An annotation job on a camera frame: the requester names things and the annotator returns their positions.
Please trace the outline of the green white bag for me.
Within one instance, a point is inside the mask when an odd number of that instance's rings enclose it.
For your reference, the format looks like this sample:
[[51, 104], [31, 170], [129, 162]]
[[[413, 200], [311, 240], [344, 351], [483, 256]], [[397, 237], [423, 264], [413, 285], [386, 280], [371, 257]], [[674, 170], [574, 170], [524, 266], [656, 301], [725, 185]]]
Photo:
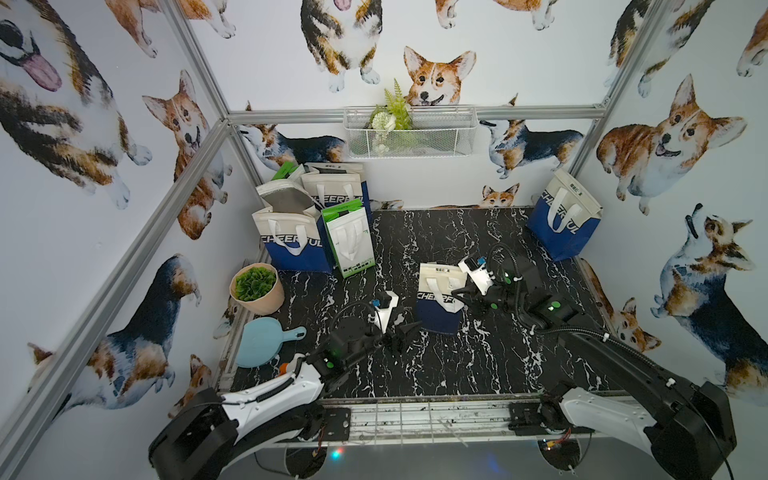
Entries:
[[291, 162], [291, 161], [285, 162], [280, 166], [278, 171], [274, 174], [274, 176], [272, 177], [272, 181], [290, 179], [291, 175], [294, 174], [299, 168], [300, 168], [300, 165], [295, 162]]
[[360, 199], [322, 210], [325, 232], [343, 278], [375, 265], [367, 210]]

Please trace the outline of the blue white bag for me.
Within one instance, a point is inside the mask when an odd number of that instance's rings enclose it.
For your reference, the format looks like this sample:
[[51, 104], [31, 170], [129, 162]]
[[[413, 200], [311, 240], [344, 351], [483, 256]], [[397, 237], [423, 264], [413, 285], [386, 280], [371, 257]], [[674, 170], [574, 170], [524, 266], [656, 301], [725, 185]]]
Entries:
[[372, 219], [365, 167], [362, 163], [307, 163], [300, 181], [322, 208], [360, 200], [368, 219]]

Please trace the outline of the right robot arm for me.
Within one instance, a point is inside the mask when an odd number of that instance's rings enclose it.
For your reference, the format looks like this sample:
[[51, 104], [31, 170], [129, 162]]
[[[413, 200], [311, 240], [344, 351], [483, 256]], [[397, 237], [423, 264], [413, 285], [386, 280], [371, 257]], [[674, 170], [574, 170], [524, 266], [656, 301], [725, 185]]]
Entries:
[[469, 281], [453, 289], [455, 298], [505, 312], [531, 336], [557, 339], [601, 368], [634, 401], [562, 381], [540, 396], [536, 408], [515, 414], [510, 430], [597, 431], [647, 453], [674, 479], [711, 479], [730, 466], [737, 446], [732, 411], [714, 384], [696, 385], [598, 329], [592, 317], [547, 289], [537, 267], [522, 258], [490, 268], [488, 258], [468, 256], [459, 267]]

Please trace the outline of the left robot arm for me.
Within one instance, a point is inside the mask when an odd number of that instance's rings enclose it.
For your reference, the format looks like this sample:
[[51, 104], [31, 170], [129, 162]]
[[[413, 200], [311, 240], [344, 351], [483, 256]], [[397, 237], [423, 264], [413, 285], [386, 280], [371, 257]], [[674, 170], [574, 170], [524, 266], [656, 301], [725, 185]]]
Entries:
[[149, 463], [161, 479], [216, 479], [275, 443], [313, 440], [328, 424], [320, 399], [376, 351], [403, 353], [420, 329], [418, 321], [381, 331], [345, 319], [314, 351], [298, 355], [284, 375], [225, 395], [211, 388], [197, 393], [152, 441]]

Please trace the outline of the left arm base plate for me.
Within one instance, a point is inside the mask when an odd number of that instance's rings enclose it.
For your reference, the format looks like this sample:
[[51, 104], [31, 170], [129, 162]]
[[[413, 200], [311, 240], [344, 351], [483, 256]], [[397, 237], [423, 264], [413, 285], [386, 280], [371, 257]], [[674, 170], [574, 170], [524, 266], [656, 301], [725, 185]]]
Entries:
[[329, 441], [346, 441], [350, 436], [352, 410], [349, 408], [324, 408], [311, 413], [308, 423], [298, 438], [319, 444]]

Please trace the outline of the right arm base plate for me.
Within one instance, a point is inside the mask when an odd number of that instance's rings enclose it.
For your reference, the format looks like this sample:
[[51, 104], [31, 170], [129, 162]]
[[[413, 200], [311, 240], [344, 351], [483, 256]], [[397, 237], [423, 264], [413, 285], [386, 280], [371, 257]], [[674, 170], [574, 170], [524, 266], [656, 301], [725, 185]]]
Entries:
[[508, 405], [508, 410], [508, 429], [518, 436], [593, 433], [590, 428], [574, 426], [566, 419], [560, 407], [550, 401], [513, 402]]

